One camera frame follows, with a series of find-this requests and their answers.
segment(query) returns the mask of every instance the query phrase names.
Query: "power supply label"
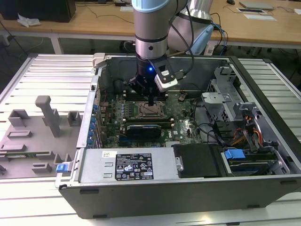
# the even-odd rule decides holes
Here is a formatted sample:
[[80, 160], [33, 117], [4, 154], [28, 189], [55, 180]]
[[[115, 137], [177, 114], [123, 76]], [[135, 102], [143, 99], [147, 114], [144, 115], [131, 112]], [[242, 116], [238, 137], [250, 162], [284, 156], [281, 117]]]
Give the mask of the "power supply label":
[[117, 154], [115, 179], [118, 181], [154, 179], [151, 154]]

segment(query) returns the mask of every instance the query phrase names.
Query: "laptop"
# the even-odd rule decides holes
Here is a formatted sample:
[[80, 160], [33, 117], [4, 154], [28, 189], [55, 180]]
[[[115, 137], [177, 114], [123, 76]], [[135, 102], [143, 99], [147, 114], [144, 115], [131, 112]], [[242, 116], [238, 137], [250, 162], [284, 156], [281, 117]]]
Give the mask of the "laptop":
[[240, 1], [239, 3], [245, 8], [265, 9], [265, 10], [274, 10], [275, 9], [271, 5], [266, 4], [266, 3], [261, 3], [261, 2]]

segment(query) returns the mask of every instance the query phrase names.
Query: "wooden desk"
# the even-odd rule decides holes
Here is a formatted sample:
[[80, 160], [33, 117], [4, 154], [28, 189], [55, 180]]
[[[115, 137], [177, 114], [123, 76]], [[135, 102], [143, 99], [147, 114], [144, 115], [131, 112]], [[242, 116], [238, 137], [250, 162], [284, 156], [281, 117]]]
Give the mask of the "wooden desk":
[[[119, 16], [129, 22], [126, 22], [116, 16]], [[50, 38], [56, 54], [63, 54], [60, 45], [60, 38], [76, 38], [76, 39], [102, 39], [102, 40], [134, 40], [135, 29], [132, 12], [122, 12], [120, 7], [115, 5], [109, 6], [77, 6], [76, 13], [69, 23], [57, 23], [50, 21], [41, 21], [42, 25], [24, 27], [16, 20], [3, 20], [4, 26], [16, 36], [32, 36]], [[1, 35], [8, 33], [0, 26]]]
[[[248, 0], [252, 2], [266, 2], [273, 7], [299, 8], [301, 2], [280, 1], [280, 0]], [[268, 12], [277, 21], [250, 20], [244, 13], [233, 13], [237, 8], [243, 8], [236, 0], [235, 5], [226, 4], [223, 0], [214, 0], [211, 13], [218, 13], [221, 16], [222, 28], [229, 35], [229, 46], [253, 46], [268, 48], [301, 48], [301, 15], [289, 13], [283, 8], [276, 8]], [[212, 15], [215, 23], [219, 23], [218, 16]], [[209, 45], [214, 47], [220, 39], [218, 31], [214, 31]]]
[[[279, 0], [248, 0], [267, 2], [270, 5], [286, 8], [301, 8], [301, 2]], [[249, 20], [243, 13], [233, 13], [236, 8], [242, 8], [239, 0], [231, 6], [225, 0], [214, 0], [211, 13], [221, 16], [222, 28], [229, 35], [228, 45], [271, 47], [271, 48], [301, 48], [301, 15], [289, 13], [283, 8], [277, 8], [268, 13], [273, 14], [277, 21]], [[69, 23], [42, 21], [42, 25], [26, 28], [17, 21], [1, 20], [8, 30], [16, 36], [35, 36], [50, 38], [56, 54], [62, 54], [60, 38], [103, 39], [103, 40], [134, 40], [135, 29], [132, 12], [121, 12], [119, 7], [109, 6], [77, 6], [76, 13]], [[217, 15], [212, 16], [218, 23]], [[8, 33], [0, 26], [0, 37]], [[220, 39], [220, 34], [214, 31], [208, 48], [214, 48]]]

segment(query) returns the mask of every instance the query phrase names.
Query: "floor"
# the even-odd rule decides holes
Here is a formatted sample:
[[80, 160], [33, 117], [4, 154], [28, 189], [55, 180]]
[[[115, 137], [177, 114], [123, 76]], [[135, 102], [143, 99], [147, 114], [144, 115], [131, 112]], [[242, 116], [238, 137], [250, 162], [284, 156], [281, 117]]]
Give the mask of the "floor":
[[[47, 53], [53, 54], [53, 48], [50, 39], [37, 37], [16, 37], [20, 45], [29, 53]], [[84, 39], [62, 39], [61, 40], [65, 54], [91, 54], [89, 40]], [[115, 40], [95, 40], [95, 52], [119, 53], [119, 41]], [[218, 47], [214, 55], [218, 55], [222, 47]], [[224, 53], [226, 56], [237, 56], [239, 58], [254, 58], [252, 56], [253, 48], [249, 47], [229, 47]], [[301, 51], [299, 55], [294, 49], [272, 49], [268, 52], [263, 48], [255, 58], [270, 59], [280, 71], [288, 78], [291, 77], [296, 69], [301, 67]], [[6, 87], [13, 75], [22, 65], [26, 55], [14, 40], [11, 40], [8, 47], [0, 44], [0, 92]], [[301, 88], [300, 69], [297, 70], [291, 81], [299, 89]]]

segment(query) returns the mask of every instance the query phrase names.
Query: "motherboard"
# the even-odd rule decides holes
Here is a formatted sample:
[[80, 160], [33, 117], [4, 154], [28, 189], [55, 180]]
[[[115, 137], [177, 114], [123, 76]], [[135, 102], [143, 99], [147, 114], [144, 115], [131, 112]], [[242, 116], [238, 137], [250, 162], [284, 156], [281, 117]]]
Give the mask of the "motherboard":
[[191, 99], [169, 93], [163, 101], [133, 100], [125, 95], [106, 95], [97, 116], [104, 148], [170, 147], [202, 143], [191, 118]]

